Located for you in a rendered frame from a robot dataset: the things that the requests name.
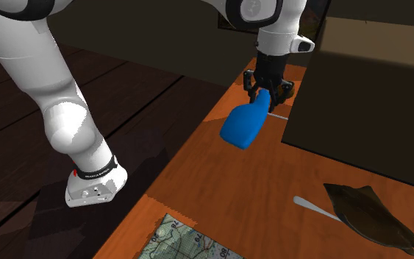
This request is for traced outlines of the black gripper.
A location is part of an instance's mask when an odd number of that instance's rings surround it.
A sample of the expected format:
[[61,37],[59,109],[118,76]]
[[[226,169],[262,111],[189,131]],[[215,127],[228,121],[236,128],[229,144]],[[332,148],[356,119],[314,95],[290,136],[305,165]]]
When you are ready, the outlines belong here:
[[282,81],[287,61],[288,56],[286,54],[273,56],[261,51],[257,52],[255,70],[247,69],[243,72],[243,89],[248,93],[250,103],[255,101],[259,87],[270,90],[269,112],[273,112],[276,106],[283,104],[294,95],[295,83]]

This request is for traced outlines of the blue spray bottle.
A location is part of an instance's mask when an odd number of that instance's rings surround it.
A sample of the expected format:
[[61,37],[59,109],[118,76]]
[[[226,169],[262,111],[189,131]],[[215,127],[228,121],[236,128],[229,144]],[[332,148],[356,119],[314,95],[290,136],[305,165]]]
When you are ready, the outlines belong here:
[[247,149],[260,132],[268,115],[270,93],[261,89],[254,102],[235,107],[226,118],[220,137],[239,149]]

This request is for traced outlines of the large dark brown box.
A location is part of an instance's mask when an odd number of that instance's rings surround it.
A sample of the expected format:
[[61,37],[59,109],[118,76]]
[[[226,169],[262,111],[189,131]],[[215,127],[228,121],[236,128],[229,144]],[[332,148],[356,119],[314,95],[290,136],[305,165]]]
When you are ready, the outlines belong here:
[[282,142],[414,186],[414,26],[328,17]]

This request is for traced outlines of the white spoon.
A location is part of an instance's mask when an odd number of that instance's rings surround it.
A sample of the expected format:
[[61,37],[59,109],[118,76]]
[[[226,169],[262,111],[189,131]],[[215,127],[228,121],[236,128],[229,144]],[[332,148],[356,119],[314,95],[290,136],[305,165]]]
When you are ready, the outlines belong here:
[[340,219],[337,216],[334,216],[331,213],[326,212],[325,210],[319,208],[318,206],[314,205],[313,203],[307,201],[306,199],[301,198],[300,196],[294,196],[293,197],[293,202],[297,205],[308,208],[310,210],[314,210],[315,212],[318,212],[322,215],[328,216],[331,219],[334,219],[336,221],[340,221]]

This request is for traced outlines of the dark brown fish-shaped dish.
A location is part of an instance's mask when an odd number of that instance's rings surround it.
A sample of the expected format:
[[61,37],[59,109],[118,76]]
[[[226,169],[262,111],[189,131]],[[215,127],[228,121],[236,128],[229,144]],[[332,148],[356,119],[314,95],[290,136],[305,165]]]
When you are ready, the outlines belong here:
[[414,256],[414,233],[385,207],[371,186],[325,183],[324,187],[336,216],[347,227],[369,241]]

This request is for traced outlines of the printed map sheet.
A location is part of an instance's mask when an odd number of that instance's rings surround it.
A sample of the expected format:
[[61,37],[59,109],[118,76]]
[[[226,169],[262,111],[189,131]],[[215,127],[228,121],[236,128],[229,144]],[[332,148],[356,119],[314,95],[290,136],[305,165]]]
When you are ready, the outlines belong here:
[[246,259],[166,213],[138,259]]

